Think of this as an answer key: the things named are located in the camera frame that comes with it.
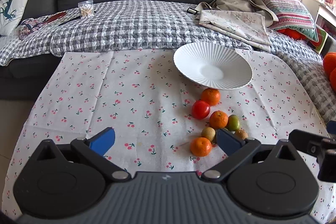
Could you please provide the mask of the small brown kiwi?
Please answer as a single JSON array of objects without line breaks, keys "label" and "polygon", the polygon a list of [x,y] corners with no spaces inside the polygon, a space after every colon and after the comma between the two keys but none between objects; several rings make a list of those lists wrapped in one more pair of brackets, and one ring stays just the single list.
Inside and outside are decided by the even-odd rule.
[{"label": "small brown kiwi", "polygon": [[205,127],[201,132],[201,136],[209,141],[213,141],[216,136],[216,131],[212,127]]},{"label": "small brown kiwi", "polygon": [[235,136],[239,137],[242,140],[245,140],[246,138],[248,138],[248,134],[245,130],[243,129],[238,129],[235,131]]}]

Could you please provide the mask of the green plum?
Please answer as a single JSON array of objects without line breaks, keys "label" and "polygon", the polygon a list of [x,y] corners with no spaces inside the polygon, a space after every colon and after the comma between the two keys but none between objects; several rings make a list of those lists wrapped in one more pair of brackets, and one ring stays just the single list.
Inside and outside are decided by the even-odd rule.
[{"label": "green plum", "polygon": [[240,120],[236,115],[230,115],[228,117],[228,123],[226,125],[228,131],[236,131],[240,128]]}]

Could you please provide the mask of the orange mandarin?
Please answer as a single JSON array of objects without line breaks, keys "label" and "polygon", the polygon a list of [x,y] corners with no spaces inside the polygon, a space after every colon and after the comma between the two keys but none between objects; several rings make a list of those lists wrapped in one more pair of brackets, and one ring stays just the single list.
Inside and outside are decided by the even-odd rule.
[{"label": "orange mandarin", "polygon": [[205,157],[212,150],[212,144],[209,139],[198,137],[191,141],[190,152],[197,157]]},{"label": "orange mandarin", "polygon": [[209,124],[215,130],[225,128],[228,124],[228,115],[221,110],[217,110],[211,114]]},{"label": "orange mandarin", "polygon": [[202,91],[200,99],[208,103],[210,106],[216,106],[221,99],[221,93],[218,89],[206,88]]}]

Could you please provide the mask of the orange mandarin front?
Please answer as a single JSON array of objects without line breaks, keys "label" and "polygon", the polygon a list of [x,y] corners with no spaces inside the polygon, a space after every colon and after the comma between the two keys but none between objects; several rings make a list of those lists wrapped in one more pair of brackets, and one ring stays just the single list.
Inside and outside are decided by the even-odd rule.
[{"label": "orange mandarin front", "polygon": [[212,150],[212,144],[209,139],[198,137],[191,141],[190,152],[197,157],[205,157]]}]

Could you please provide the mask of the red tomato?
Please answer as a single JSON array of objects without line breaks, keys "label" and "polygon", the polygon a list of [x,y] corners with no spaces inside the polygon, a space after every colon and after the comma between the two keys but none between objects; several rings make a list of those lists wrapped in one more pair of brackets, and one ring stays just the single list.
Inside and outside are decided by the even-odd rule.
[{"label": "red tomato", "polygon": [[209,115],[209,113],[210,105],[203,100],[197,100],[192,106],[191,115],[195,119],[205,119]]}]

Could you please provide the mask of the cherry print tablecloth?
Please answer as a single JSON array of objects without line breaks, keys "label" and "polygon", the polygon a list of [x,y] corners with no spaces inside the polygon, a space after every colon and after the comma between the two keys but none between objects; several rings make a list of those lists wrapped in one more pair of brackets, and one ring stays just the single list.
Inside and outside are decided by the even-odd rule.
[{"label": "cherry print tablecloth", "polygon": [[[38,96],[12,155],[2,195],[2,211],[20,216],[13,184],[44,139],[57,144],[90,138],[112,127],[114,146],[105,158],[127,170],[202,173],[225,158],[213,145],[206,157],[190,152],[208,120],[191,108],[203,87],[182,76],[172,50],[66,53]],[[299,80],[278,57],[240,50],[253,70],[245,87],[221,92],[213,111],[236,115],[249,137],[265,144],[285,139],[294,129],[320,136],[327,131]]]}]

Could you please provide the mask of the white ribbed plate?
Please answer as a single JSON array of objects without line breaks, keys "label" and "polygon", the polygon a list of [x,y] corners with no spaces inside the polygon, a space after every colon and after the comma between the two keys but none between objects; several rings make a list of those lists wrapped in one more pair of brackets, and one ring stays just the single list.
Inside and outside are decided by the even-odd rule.
[{"label": "white ribbed plate", "polygon": [[234,90],[247,86],[253,72],[248,61],[221,45],[199,42],[179,47],[173,61],[189,80],[207,88]]}]

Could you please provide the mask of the orange plush toy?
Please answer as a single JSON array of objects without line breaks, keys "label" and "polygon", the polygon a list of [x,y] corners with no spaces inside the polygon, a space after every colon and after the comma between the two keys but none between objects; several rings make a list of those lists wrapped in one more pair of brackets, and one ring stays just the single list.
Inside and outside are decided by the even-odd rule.
[{"label": "orange plush toy", "polygon": [[336,91],[336,53],[329,52],[323,58],[323,69],[332,90]]}]

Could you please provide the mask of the green red book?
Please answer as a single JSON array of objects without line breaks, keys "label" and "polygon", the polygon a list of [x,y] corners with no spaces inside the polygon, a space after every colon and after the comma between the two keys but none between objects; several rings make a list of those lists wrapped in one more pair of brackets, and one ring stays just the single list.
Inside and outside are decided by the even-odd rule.
[{"label": "green red book", "polygon": [[316,30],[317,30],[317,35],[318,35],[318,42],[309,40],[307,42],[307,45],[311,47],[317,54],[321,54],[329,35],[319,25],[316,25]]}]

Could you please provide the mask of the floral folded cloth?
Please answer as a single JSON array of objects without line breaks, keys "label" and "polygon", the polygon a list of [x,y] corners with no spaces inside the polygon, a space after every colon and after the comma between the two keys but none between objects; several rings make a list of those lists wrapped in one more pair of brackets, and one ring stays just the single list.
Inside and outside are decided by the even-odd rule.
[{"label": "floral folded cloth", "polygon": [[270,52],[271,42],[263,15],[255,12],[202,10],[197,20],[201,26]]}]

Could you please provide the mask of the red plush cushion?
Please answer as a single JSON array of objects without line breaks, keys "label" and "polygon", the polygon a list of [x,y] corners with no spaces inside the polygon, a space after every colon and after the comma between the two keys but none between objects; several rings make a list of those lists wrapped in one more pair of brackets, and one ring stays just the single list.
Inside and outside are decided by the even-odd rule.
[{"label": "red plush cushion", "polygon": [[281,30],[277,30],[277,32],[284,34],[286,36],[289,36],[290,38],[294,39],[294,40],[306,40],[307,37],[303,34],[301,34],[300,32],[296,31],[296,30],[292,30],[290,28],[285,28],[285,29],[281,29]]}]

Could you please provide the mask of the grey checked blanket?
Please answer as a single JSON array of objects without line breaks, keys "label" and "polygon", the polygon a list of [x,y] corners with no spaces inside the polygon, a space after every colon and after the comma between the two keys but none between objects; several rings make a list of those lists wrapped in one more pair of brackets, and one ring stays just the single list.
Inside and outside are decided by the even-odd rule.
[{"label": "grey checked blanket", "polygon": [[248,50],[250,45],[197,24],[187,3],[97,3],[83,19],[78,9],[20,40],[17,30],[1,37],[1,98],[34,100],[66,52],[178,48],[209,42]]}]

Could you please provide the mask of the clear bag of cotton swabs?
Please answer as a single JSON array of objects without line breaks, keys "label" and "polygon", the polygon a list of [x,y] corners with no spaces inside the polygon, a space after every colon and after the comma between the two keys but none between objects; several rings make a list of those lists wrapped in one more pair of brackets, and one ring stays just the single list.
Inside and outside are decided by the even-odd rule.
[{"label": "clear bag of cotton swabs", "polygon": [[94,12],[93,0],[79,2],[78,8],[80,16],[82,18],[89,18],[91,16],[94,16],[95,12]]}]

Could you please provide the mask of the striped colourful pillow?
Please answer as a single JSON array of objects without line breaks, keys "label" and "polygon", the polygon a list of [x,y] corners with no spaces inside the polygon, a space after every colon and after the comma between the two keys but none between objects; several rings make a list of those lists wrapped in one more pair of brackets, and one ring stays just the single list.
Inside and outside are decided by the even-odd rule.
[{"label": "striped colourful pillow", "polygon": [[270,26],[272,30],[290,28],[317,42],[315,22],[306,7],[299,0],[262,0],[278,17],[278,22]]}]

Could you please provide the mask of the red and floral pouch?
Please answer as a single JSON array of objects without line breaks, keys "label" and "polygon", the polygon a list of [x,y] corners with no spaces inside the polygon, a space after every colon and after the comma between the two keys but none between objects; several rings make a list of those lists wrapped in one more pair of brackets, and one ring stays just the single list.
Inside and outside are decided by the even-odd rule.
[{"label": "red and floral pouch", "polygon": [[67,13],[65,11],[58,12],[54,15],[50,15],[45,19],[34,19],[28,18],[21,22],[21,24],[17,27],[17,36],[20,40],[23,40],[25,37],[29,36],[33,32],[39,30],[44,27],[46,24],[49,24],[53,21],[56,21],[62,17],[64,17]]}]

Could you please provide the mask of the beige canvas bag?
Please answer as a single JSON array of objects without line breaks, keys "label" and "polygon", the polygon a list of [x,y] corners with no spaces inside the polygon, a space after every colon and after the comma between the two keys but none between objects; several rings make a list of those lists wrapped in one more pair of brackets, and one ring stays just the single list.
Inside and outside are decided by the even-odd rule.
[{"label": "beige canvas bag", "polygon": [[195,10],[196,13],[202,10],[255,12],[265,17],[266,27],[278,22],[277,15],[266,6],[263,0],[213,0],[211,3],[199,3]]}]

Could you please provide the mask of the white deer print pillow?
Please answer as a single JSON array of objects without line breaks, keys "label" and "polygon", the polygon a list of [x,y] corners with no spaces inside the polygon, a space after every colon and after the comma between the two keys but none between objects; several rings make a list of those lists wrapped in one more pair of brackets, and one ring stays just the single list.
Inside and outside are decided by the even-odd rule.
[{"label": "white deer print pillow", "polygon": [[1,36],[9,36],[20,23],[28,0],[1,0]]}]

